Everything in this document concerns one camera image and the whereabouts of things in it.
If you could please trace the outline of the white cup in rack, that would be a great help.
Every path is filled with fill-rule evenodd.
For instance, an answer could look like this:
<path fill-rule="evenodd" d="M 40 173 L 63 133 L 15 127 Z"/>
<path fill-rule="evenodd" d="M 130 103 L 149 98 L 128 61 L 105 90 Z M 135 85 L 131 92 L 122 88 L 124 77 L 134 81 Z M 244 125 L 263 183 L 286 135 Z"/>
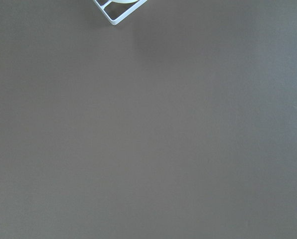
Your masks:
<path fill-rule="evenodd" d="M 138 0 L 110 0 L 115 3 L 120 3 L 120 4 L 129 4 L 129 3 L 134 3 L 137 2 Z"/>

